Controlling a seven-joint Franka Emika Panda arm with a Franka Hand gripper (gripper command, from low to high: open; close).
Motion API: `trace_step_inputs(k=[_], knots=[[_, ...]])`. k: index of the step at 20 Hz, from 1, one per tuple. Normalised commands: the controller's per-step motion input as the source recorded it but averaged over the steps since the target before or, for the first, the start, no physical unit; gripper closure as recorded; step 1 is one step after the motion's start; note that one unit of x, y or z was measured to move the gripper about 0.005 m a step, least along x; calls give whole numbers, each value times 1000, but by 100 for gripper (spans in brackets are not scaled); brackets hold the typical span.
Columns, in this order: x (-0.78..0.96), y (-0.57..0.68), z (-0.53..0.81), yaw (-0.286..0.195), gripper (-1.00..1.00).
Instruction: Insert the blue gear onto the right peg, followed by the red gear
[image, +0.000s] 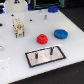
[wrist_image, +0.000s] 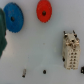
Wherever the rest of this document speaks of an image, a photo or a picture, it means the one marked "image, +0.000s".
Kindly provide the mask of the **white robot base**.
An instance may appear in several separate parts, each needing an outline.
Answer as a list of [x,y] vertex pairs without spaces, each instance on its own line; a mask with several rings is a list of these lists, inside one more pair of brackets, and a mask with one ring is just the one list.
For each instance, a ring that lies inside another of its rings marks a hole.
[[24,12],[27,10],[27,3],[25,0],[6,0],[5,10],[7,13]]

